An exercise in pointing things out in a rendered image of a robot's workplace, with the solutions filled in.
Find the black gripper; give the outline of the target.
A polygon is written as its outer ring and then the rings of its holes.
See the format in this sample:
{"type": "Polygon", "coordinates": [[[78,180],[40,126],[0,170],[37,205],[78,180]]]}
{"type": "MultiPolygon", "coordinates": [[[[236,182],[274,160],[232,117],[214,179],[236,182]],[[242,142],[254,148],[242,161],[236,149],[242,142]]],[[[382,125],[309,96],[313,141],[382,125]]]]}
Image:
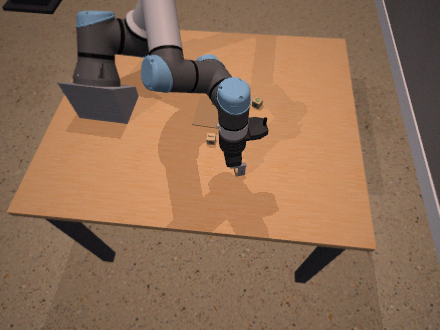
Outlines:
{"type": "Polygon", "coordinates": [[[246,147],[246,141],[259,140],[268,135],[267,117],[250,117],[248,124],[240,131],[227,131],[220,124],[219,146],[224,152],[226,166],[238,168],[238,176],[245,175],[246,162],[242,163],[242,151],[246,147]]]}

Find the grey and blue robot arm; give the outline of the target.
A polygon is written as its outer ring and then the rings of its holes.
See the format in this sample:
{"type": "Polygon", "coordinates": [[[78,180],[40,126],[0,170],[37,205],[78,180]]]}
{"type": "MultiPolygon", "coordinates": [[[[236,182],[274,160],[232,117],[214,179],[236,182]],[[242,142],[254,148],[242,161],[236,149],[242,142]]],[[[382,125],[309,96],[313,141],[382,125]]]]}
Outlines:
{"type": "Polygon", "coordinates": [[[109,11],[81,11],[76,29],[73,83],[120,87],[115,54],[140,57],[141,79],[148,90],[207,94],[223,129],[240,131],[248,124],[248,83],[232,77],[212,54],[184,59],[175,0],[138,0],[125,19],[109,11]]]}

